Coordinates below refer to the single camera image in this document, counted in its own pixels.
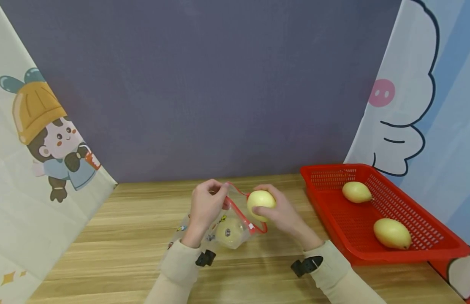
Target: red plastic basket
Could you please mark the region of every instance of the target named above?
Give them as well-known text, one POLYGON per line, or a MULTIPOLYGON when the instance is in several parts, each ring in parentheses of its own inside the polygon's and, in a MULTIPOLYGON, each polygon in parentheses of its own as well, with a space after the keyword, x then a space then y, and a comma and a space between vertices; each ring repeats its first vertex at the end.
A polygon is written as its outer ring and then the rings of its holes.
POLYGON ((301 168, 307 194, 335 246, 352 265, 447 260, 470 253, 456 234, 366 164, 330 164, 301 168), (364 183, 373 200, 353 204, 341 192, 347 182, 364 183), (404 224, 412 236, 409 250, 388 249, 378 242, 373 224, 380 218, 404 224))

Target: cartoon character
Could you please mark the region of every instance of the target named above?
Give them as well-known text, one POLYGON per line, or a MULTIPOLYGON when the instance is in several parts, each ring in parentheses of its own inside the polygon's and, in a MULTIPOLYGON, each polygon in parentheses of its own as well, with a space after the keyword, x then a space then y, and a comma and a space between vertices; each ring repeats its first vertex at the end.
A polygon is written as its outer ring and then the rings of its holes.
POLYGON ((415 124, 434 99, 438 46, 434 15, 420 0, 404 0, 346 162, 366 163, 393 176, 407 174, 407 160, 425 145, 415 124))
POLYGON ((448 261, 433 261, 431 266, 463 300, 470 303, 470 255, 448 261))
POLYGON ((68 196, 68 180, 78 191, 93 179, 100 163, 37 68, 25 73, 24 82, 2 76, 0 86, 16 94, 12 115, 20 142, 34 157, 34 175, 48 176, 50 200, 61 203, 68 196))
POLYGON ((470 255, 452 260, 447 268, 447 278, 463 300, 470 299, 470 255))

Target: black wrist strap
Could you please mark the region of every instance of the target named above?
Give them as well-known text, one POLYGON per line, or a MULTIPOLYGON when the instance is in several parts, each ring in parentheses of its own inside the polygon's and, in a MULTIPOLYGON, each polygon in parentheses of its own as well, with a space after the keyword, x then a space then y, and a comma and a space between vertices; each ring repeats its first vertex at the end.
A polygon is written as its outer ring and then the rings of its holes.
POLYGON ((305 275, 306 273, 311 273, 318 269, 323 263, 322 256, 311 256, 305 259, 304 261, 296 260, 291 265, 292 271, 296 274, 298 278, 305 275))
POLYGON ((211 266, 215 257, 216 253, 212 252, 211 250, 206 250, 206 252, 202 252, 199 255, 199 258, 196 261, 196 265, 200 267, 204 267, 206 265, 211 266))

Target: purple backdrop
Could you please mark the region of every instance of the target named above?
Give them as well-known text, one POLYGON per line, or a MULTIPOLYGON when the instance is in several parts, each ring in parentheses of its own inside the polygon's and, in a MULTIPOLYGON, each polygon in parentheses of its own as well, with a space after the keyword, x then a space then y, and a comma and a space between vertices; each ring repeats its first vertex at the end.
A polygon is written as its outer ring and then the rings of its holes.
POLYGON ((400 0, 0 4, 118 182, 344 160, 400 0))

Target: yellow hat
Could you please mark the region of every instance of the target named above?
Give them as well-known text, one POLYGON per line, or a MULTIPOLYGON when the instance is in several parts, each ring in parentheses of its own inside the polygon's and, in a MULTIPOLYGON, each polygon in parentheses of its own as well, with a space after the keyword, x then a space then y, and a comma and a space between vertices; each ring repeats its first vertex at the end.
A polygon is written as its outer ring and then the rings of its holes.
POLYGON ((66 116, 66 111, 46 82, 35 81, 17 92, 12 115, 21 143, 28 145, 46 125, 66 116))

